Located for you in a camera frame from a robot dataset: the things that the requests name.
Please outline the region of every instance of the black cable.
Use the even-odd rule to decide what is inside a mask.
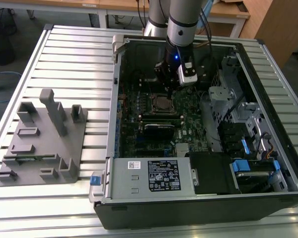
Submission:
[[[131,22],[133,21],[133,19],[134,19],[134,17],[131,18],[131,20],[130,20],[130,22],[128,23],[127,26],[124,26],[124,29],[125,29],[126,27],[130,26],[130,24],[131,24]]]
[[[145,11],[145,5],[144,5],[144,19],[145,19],[145,25],[147,26],[147,22],[146,22],[146,11]]]
[[[207,17],[205,16],[205,13],[204,13],[204,11],[203,11],[203,9],[202,9],[202,8],[201,8],[201,12],[202,12],[202,15],[203,15],[203,17],[204,17],[204,19],[205,19],[205,22],[206,22],[206,24],[207,24],[207,27],[208,27],[208,29],[209,29],[209,35],[210,35],[210,39],[212,39],[212,32],[211,32],[211,28],[210,28],[210,25],[209,25],[208,19],[207,19]]]
[[[159,4],[160,4],[160,9],[161,9],[162,15],[164,17],[164,20],[167,21],[167,18],[165,17],[164,12],[163,12],[163,8],[162,8],[162,5],[161,5],[161,0],[159,0]]]
[[[260,146],[260,143],[262,141],[262,139],[264,138],[264,136],[268,134],[268,132],[264,131],[261,135],[260,135],[260,138],[259,138],[259,141],[258,141],[258,144],[256,146],[256,150],[255,150],[255,158],[257,157],[257,154],[258,154],[258,151],[259,151],[259,146]]]
[[[145,25],[144,25],[144,23],[143,23],[143,20],[142,20],[142,18],[141,18],[141,16],[140,16],[139,0],[136,0],[136,2],[137,2],[137,8],[138,8],[138,16],[139,16],[139,19],[140,19],[140,21],[141,21],[142,26],[143,26],[144,28],[146,28]]]

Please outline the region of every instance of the aluminum extrusion table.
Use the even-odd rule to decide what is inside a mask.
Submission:
[[[141,230],[105,230],[88,200],[89,177],[105,166],[105,146],[113,81],[112,37],[140,31],[54,26],[44,30],[0,122],[0,166],[18,123],[20,102],[42,107],[42,88],[53,88],[64,107],[88,108],[79,181],[73,184],[0,187],[0,237],[298,237],[298,207],[260,221]],[[298,152],[298,99],[264,45],[244,45]]]

